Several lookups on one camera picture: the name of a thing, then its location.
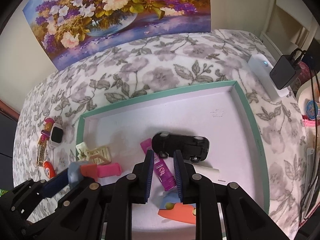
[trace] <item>white smartwatch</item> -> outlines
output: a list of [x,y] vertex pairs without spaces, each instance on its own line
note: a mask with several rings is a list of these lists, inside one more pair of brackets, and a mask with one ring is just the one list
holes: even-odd
[[63,137],[62,126],[55,122],[51,129],[48,146],[51,148],[58,147],[62,142],[62,137]]

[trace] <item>watch face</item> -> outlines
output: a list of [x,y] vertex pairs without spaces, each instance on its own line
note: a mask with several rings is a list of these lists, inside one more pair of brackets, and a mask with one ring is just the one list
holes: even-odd
[[51,140],[56,143],[62,142],[63,130],[59,127],[53,127],[51,132]]

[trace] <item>toy car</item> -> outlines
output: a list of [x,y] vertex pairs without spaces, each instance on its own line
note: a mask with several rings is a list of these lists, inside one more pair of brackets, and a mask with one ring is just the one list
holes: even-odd
[[208,155],[209,140],[202,136],[160,132],[152,138],[152,149],[160,158],[173,157],[173,153],[180,150],[184,160],[198,163],[205,160]]

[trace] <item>canvas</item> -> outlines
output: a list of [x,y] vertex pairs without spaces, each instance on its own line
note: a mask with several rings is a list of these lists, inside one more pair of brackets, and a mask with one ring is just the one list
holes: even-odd
[[210,0],[29,0],[23,13],[58,70],[125,42],[211,29]]

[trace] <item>screw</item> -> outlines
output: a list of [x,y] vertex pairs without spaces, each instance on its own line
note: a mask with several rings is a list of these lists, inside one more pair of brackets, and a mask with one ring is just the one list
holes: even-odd
[[63,205],[64,205],[65,207],[67,207],[68,205],[70,205],[70,201],[66,200],[66,201],[63,203]]
[[136,174],[133,174],[133,173],[130,173],[127,175],[128,180],[134,180],[136,177],[137,177]]
[[202,178],[202,176],[201,176],[200,174],[196,173],[196,174],[193,174],[193,175],[192,175],[192,178],[193,178],[194,180],[200,180],[200,179]]
[[99,184],[98,183],[91,183],[89,186],[89,189],[92,190],[96,190],[97,188],[99,188]]
[[232,189],[237,189],[239,188],[239,184],[236,182],[230,182],[229,187],[231,187]]

